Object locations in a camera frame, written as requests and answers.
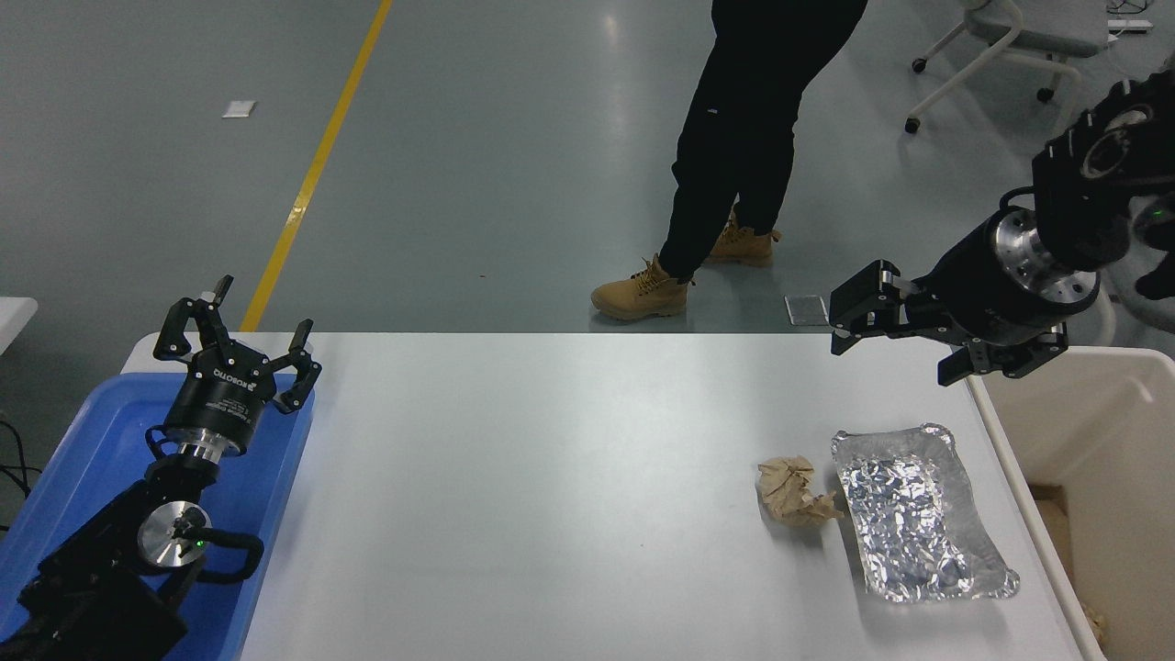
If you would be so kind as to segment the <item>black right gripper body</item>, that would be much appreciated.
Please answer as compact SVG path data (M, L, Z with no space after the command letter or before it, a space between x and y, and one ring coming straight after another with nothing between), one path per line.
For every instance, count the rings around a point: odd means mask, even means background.
M1034 214L996 213L924 276L958 328L1000 346L1028 342L1095 301L1095 274L1066 267Z

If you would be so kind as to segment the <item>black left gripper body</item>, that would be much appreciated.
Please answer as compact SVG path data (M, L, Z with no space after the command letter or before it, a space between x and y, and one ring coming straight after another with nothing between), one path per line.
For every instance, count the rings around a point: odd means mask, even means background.
M251 447L275 379L264 371L269 357L246 344L206 348L192 355L187 376L164 417L164 440L195 444L212 439L223 453Z

